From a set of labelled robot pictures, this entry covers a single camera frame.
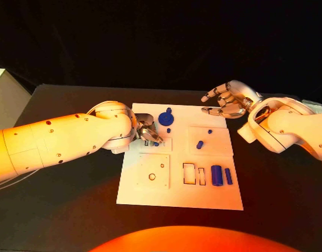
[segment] table surface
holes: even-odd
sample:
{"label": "table surface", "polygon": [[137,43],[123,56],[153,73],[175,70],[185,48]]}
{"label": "table surface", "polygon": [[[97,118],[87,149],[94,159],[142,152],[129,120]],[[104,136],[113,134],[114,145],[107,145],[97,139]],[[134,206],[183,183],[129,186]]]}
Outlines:
{"label": "table surface", "polygon": [[[203,91],[42,85],[18,126],[87,112],[103,101],[202,106]],[[270,152],[228,120],[245,211],[119,205],[124,154],[101,149],[42,169],[0,190],[0,249],[87,251],[139,230],[173,225],[221,227],[303,251],[322,251],[322,164],[294,145]]]}

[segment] blue object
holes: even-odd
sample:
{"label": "blue object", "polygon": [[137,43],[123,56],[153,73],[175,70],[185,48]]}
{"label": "blue object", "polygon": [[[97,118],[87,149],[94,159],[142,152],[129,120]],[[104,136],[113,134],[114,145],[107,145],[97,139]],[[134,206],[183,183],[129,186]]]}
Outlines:
{"label": "blue object", "polygon": [[213,165],[212,166],[212,182],[215,186],[223,185],[223,173],[222,173],[222,166]]}
{"label": "blue object", "polygon": [[205,142],[203,142],[203,141],[199,141],[199,143],[198,143],[198,149],[199,149],[199,150],[202,149],[203,144],[205,144]]}
{"label": "blue object", "polygon": [[159,122],[163,126],[170,126],[175,123],[175,116],[172,114],[172,108],[167,108],[167,112],[160,114]]}
{"label": "blue object", "polygon": [[228,184],[232,185],[234,184],[234,180],[232,180],[231,169],[225,168],[225,171],[226,171],[226,176],[228,176]]}

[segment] blue disc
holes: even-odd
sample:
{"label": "blue disc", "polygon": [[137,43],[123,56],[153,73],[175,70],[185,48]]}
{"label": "blue disc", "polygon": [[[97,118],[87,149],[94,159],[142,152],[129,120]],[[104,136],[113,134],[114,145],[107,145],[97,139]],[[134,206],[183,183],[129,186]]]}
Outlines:
{"label": "blue disc", "polygon": [[175,116],[172,113],[165,112],[159,116],[159,122],[163,126],[170,126],[175,123]]}

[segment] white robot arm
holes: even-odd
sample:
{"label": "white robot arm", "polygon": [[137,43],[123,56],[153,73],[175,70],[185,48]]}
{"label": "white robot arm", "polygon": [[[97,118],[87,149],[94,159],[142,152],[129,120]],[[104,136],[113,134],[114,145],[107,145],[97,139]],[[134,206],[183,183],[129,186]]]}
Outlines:
{"label": "white robot arm", "polygon": [[117,101],[103,102],[87,114],[0,130],[0,182],[90,155],[100,148],[123,153],[139,138],[163,142],[154,118],[134,114]]}
{"label": "white robot arm", "polygon": [[285,151],[293,144],[298,144],[317,159],[322,160],[322,114],[316,114],[295,99],[265,100],[262,95],[236,80],[215,88],[202,101],[208,101],[219,94],[218,101],[222,108],[205,107],[202,110],[226,118],[242,117],[249,111],[248,123],[239,129],[239,134],[249,143],[258,139],[277,153]]}

